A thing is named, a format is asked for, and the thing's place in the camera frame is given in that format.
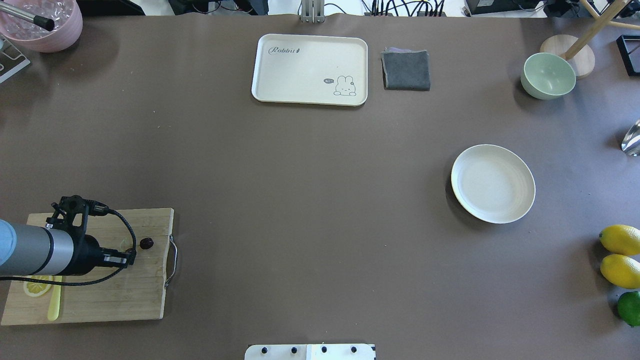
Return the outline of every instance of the yellow spatula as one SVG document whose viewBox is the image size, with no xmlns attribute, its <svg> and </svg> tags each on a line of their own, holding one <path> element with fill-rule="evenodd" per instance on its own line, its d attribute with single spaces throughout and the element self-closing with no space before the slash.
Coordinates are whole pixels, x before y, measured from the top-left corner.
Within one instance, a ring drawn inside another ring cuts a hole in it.
<svg viewBox="0 0 640 360">
<path fill-rule="evenodd" d="M 53 281 L 62 281 L 62 276 L 54 276 Z M 53 293 L 51 294 L 51 300 L 49 301 L 49 311 L 47 312 L 47 319 L 50 322 L 55 321 L 60 314 L 60 293 L 62 288 L 60 285 L 53 286 Z"/>
</svg>

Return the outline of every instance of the yellow lemon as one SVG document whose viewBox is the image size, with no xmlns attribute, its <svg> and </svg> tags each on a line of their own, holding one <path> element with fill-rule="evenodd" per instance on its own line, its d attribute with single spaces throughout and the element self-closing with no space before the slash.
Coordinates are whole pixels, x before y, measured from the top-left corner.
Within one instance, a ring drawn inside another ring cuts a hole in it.
<svg viewBox="0 0 640 360">
<path fill-rule="evenodd" d="M 613 285 L 625 289 L 640 288 L 640 263 L 628 256 L 607 256 L 600 264 L 600 272 Z"/>
<path fill-rule="evenodd" d="M 51 275 L 29 275 L 25 276 L 30 279 L 39 279 L 39 280 L 49 280 L 53 281 L 53 276 Z M 38 297 L 49 291 L 51 289 L 51 284 L 40 284 L 39 282 L 23 282 L 24 293 L 29 295 L 30 297 Z"/>
<path fill-rule="evenodd" d="M 640 254 L 640 230 L 632 226 L 609 226 L 600 233 L 600 242 L 607 250 L 616 254 Z"/>
</svg>

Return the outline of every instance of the metal handle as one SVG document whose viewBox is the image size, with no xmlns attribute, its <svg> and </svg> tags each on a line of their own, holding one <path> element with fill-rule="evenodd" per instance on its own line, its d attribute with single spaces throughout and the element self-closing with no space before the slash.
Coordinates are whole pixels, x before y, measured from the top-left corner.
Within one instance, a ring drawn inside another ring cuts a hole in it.
<svg viewBox="0 0 640 360">
<path fill-rule="evenodd" d="M 171 272 L 171 275 L 169 275 L 169 277 L 167 277 L 164 282 L 165 289 L 167 288 L 167 286 L 169 286 L 169 282 L 171 281 L 171 278 L 175 275 L 175 268 L 178 263 L 178 247 L 175 246 L 173 235 L 169 235 L 169 243 L 171 244 L 171 246 L 173 246 L 173 271 Z"/>
</svg>

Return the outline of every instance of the white mount plate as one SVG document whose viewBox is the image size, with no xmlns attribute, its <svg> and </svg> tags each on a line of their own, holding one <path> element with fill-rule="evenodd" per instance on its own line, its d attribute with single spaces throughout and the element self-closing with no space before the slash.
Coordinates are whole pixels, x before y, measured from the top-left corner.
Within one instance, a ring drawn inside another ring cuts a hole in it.
<svg viewBox="0 0 640 360">
<path fill-rule="evenodd" d="M 251 93 L 259 101 L 358 106 L 367 100 L 367 43 L 359 38 L 267 34 Z"/>
<path fill-rule="evenodd" d="M 252 345 L 244 360 L 375 360 L 373 344 Z"/>
<path fill-rule="evenodd" d="M 451 186 L 471 215 L 494 224 L 522 218 L 536 198 L 536 183 L 527 164 L 497 145 L 463 151 L 453 163 Z"/>
<path fill-rule="evenodd" d="M 0 35 L 0 83 L 31 62 L 9 40 Z"/>
</svg>

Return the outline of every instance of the black box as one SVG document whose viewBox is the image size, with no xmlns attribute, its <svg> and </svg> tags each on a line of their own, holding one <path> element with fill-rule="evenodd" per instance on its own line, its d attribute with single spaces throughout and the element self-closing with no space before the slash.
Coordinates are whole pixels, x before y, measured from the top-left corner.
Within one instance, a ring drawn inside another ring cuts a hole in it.
<svg viewBox="0 0 640 360">
<path fill-rule="evenodd" d="M 466 0 L 471 15 L 535 9 L 540 0 Z"/>
</svg>

